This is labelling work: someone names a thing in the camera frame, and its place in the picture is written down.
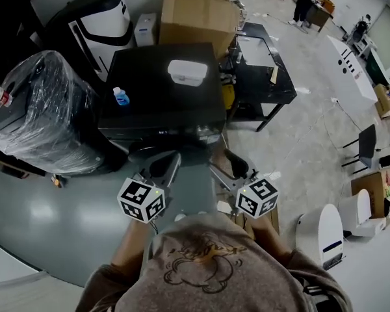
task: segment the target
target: brown sleeve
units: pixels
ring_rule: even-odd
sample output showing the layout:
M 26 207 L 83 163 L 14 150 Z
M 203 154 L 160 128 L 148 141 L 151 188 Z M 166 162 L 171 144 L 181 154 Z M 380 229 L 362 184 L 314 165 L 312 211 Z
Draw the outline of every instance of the brown sleeve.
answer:
M 103 265 L 90 276 L 75 312 L 107 311 L 133 284 L 113 266 Z
M 299 280 L 302 278 L 312 286 L 319 286 L 326 294 L 338 302 L 342 311 L 352 311 L 352 304 L 349 297 L 334 278 L 302 252 L 294 250 L 292 259 L 286 268 L 296 279 Z

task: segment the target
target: sticker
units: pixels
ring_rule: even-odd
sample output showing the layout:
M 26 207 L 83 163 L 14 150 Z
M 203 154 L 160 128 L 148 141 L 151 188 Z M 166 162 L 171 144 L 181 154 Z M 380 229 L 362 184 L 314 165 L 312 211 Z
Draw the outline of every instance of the sticker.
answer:
M 132 181 L 122 194 L 122 198 L 141 205 L 151 188 L 137 181 Z
M 252 199 L 247 198 L 245 195 L 240 194 L 237 207 L 245 211 L 246 213 L 255 216 L 255 212 L 259 204 Z
M 137 220 L 143 221 L 142 212 L 139 208 L 129 205 L 128 203 L 121 202 L 123 211 L 126 215 L 129 215 L 130 217 L 136 218 Z
M 275 208 L 278 196 L 278 190 L 262 177 L 239 189 L 236 207 L 259 218 Z
M 163 189 L 131 178 L 124 181 L 117 201 L 125 215 L 144 223 L 149 223 L 166 208 Z
M 161 212 L 164 209 L 164 200 L 163 195 L 161 194 L 158 198 L 154 199 L 154 201 L 146 207 L 146 214 L 148 216 L 148 220 L 151 220 L 155 215 Z

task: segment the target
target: cartoon print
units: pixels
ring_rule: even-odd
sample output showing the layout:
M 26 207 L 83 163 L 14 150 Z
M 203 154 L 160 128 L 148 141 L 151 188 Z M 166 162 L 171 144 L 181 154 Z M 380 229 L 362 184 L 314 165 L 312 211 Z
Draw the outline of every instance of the cartoon print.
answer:
M 242 266 L 237 256 L 245 250 L 243 246 L 222 242 L 212 233 L 194 233 L 179 251 L 170 251 L 170 255 L 181 257 L 167 264 L 170 270 L 165 273 L 164 281 L 201 288 L 207 294 L 220 293 L 227 287 L 235 267 Z

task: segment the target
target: black chair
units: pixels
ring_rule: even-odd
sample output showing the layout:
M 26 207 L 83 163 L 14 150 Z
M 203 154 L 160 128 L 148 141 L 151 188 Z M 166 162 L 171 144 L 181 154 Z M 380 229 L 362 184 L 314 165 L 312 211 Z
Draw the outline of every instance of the black chair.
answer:
M 357 174 L 361 171 L 371 168 L 372 166 L 372 158 L 374 157 L 374 151 L 376 149 L 377 136 L 376 136 L 376 126 L 371 125 L 369 128 L 360 132 L 358 135 L 358 139 L 352 141 L 351 143 L 343 146 L 343 149 L 351 146 L 352 144 L 358 142 L 358 154 L 354 156 L 354 158 L 358 157 L 358 159 L 346 163 L 342 165 L 342 167 L 351 165 L 357 162 L 361 162 L 365 165 L 364 168 L 353 172 L 352 174 Z

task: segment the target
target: chair leg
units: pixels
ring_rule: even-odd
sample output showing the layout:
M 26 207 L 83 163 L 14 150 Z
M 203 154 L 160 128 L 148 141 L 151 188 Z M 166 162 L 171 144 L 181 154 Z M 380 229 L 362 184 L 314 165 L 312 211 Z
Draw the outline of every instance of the chair leg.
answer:
M 343 164 L 343 165 L 341 165 L 341 168 L 344 168 L 345 166 L 348 166 L 348 165 L 351 165 L 351 164 L 354 164 L 354 163 L 357 163 L 357 162 L 359 162 L 359 159 L 356 159 L 356 160 L 354 160 L 354 161 L 352 161 L 352 162 Z
M 358 171 L 352 172 L 352 174 L 358 174 L 359 172 L 361 172 L 361 171 L 364 171 L 364 170 L 366 170 L 366 169 L 368 169 L 368 168 L 367 168 L 367 167 L 365 167 L 364 169 L 361 169 L 361 170 L 358 170 Z
M 345 146 L 343 146 L 343 149 L 346 148 L 346 147 L 351 146 L 352 144 L 354 144 L 354 143 L 356 143 L 356 142 L 358 142 L 358 139 L 355 140 L 355 141 L 350 142 L 349 144 L 346 144 Z

